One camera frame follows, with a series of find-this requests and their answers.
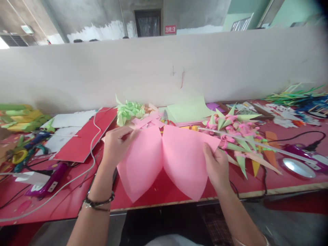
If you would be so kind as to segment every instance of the red sign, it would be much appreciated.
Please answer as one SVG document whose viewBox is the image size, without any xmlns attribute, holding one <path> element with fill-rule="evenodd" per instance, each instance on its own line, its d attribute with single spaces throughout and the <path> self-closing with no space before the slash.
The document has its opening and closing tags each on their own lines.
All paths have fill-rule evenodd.
<svg viewBox="0 0 328 246">
<path fill-rule="evenodd" d="M 170 33 L 176 33 L 177 31 L 177 26 L 165 26 L 165 34 L 170 34 Z"/>
</svg>

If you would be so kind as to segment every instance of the scissors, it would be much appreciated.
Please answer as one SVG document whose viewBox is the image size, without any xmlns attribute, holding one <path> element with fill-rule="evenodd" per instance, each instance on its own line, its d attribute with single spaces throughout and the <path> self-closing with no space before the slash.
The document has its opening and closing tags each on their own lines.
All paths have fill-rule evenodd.
<svg viewBox="0 0 328 246">
<path fill-rule="evenodd" d="M 171 125 L 176 126 L 173 121 L 171 121 L 171 120 L 168 119 L 168 115 L 167 115 L 167 111 L 166 110 L 164 110 L 164 119 L 161 120 L 161 122 L 163 122 L 163 123 L 166 122 L 167 125 L 169 125 L 171 123 Z"/>
</svg>

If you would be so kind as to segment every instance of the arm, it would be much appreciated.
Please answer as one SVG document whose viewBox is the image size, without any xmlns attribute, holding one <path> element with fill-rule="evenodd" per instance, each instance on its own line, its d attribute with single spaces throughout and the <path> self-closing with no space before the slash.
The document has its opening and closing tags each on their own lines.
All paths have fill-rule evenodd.
<svg viewBox="0 0 328 246">
<path fill-rule="evenodd" d="M 124 158 L 137 131 L 124 126 L 106 133 L 104 154 L 91 186 L 88 198 L 93 202 L 103 202 L 110 198 L 112 177 L 117 164 Z M 110 209 L 110 203 L 99 208 Z M 109 226 L 109 212 L 82 207 L 67 245 L 106 245 Z"/>
<path fill-rule="evenodd" d="M 245 245 L 265 246 L 267 244 L 265 237 L 256 227 L 230 186 L 227 156 L 219 149 L 212 154 L 207 144 L 204 145 L 203 150 L 208 176 L 218 195 L 231 235 Z"/>
</svg>

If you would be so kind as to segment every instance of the person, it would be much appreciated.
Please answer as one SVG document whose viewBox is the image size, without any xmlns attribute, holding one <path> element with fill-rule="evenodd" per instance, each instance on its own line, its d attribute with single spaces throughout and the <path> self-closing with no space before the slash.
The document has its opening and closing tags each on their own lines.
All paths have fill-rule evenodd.
<svg viewBox="0 0 328 246">
<path fill-rule="evenodd" d="M 87 196 L 89 202 L 103 203 L 111 200 L 109 199 L 112 198 L 112 179 L 110 177 L 113 176 L 116 166 L 124 158 L 138 132 L 128 126 L 123 126 L 106 133 L 103 158 Z M 204 144 L 203 151 L 207 173 L 217 193 L 233 243 L 247 246 L 269 245 L 230 186 L 226 154 L 220 149 L 212 153 L 207 144 Z M 109 215 L 110 202 L 94 208 L 83 205 L 67 245 L 106 245 Z M 155 238 L 147 243 L 147 246 L 149 245 L 195 246 L 198 244 L 181 235 L 171 234 Z"/>
</svg>

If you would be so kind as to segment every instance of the hand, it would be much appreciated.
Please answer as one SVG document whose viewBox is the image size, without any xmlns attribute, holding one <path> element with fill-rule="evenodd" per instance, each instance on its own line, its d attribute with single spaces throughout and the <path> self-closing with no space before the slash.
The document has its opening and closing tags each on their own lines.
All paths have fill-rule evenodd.
<svg viewBox="0 0 328 246">
<path fill-rule="evenodd" d="M 127 150 L 138 133 L 139 130 L 133 130 L 129 126 L 118 127 L 107 132 L 102 163 L 109 165 L 114 170 L 117 164 L 125 157 Z"/>
<path fill-rule="evenodd" d="M 208 177 L 215 191 L 219 193 L 230 189 L 229 162 L 226 154 L 220 149 L 216 149 L 215 153 L 212 154 L 212 150 L 207 143 L 204 144 L 203 151 Z"/>
</svg>

